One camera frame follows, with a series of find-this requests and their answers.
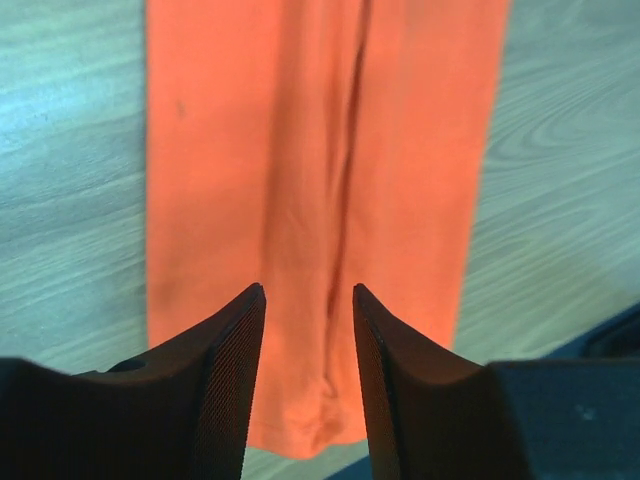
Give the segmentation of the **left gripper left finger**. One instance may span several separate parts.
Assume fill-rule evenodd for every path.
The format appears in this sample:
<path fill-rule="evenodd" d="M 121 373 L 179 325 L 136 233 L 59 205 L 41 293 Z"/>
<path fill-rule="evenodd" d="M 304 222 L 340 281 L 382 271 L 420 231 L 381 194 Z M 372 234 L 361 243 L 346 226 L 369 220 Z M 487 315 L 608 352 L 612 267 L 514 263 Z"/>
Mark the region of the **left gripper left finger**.
<path fill-rule="evenodd" d="M 220 311 L 111 369 L 1 362 L 5 479 L 237 479 L 265 323 L 252 284 Z"/>

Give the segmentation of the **orange t-shirt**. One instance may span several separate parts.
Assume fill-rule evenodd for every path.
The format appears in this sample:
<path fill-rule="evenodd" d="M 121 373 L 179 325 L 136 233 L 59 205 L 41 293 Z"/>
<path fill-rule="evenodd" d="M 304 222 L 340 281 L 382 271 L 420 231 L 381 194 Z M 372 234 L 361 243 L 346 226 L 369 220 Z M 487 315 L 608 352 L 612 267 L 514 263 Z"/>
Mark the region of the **orange t-shirt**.
<path fill-rule="evenodd" d="M 264 286 L 252 447 L 364 439 L 356 284 L 452 345 L 509 12 L 147 3 L 148 338 Z"/>

